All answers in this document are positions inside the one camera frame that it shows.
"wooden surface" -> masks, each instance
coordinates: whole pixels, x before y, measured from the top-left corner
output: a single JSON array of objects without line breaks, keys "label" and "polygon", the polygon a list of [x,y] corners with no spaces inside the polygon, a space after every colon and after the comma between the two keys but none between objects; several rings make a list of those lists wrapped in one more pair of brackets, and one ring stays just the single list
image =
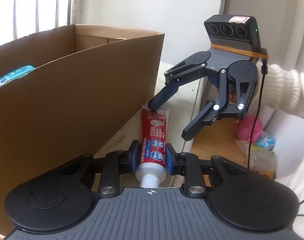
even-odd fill
[{"label": "wooden surface", "polygon": [[[205,126],[194,138],[191,153],[200,159],[209,160],[213,155],[220,155],[242,166],[247,166],[247,159],[236,145],[236,120],[225,118],[211,126]],[[208,176],[205,183],[210,186]]]}]

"white knit sweater sleeve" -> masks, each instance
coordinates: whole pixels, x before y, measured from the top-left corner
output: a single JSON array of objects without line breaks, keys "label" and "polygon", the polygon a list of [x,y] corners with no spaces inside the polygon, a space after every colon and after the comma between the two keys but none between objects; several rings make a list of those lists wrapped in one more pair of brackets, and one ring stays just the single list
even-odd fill
[{"label": "white knit sweater sleeve", "polygon": [[304,119],[304,73],[285,71],[276,64],[269,65],[262,104]]}]

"brown cardboard box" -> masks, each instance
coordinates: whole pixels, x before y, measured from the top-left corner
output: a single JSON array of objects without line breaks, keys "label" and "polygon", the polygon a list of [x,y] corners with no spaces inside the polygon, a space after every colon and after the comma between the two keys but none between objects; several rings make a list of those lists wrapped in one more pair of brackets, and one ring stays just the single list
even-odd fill
[{"label": "brown cardboard box", "polygon": [[70,25],[0,46],[0,233],[17,185],[83,153],[95,154],[154,93],[164,35]]}]

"window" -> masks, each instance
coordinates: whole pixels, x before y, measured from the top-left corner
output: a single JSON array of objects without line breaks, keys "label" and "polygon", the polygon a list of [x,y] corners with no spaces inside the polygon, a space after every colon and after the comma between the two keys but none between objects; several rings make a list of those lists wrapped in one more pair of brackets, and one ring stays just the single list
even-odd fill
[{"label": "window", "polygon": [[0,0],[0,45],[69,25],[71,0]]}]

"pink plastic bag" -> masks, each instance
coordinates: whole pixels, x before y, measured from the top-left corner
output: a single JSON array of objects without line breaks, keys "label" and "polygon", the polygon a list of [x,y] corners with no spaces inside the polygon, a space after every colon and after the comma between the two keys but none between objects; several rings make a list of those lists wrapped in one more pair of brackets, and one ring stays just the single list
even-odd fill
[{"label": "pink plastic bag", "polygon": [[[244,120],[239,120],[236,123],[236,135],[241,141],[250,141],[251,131],[254,123],[254,116],[247,116]],[[258,118],[255,124],[252,143],[254,143],[263,131],[263,124],[261,120]]]}]

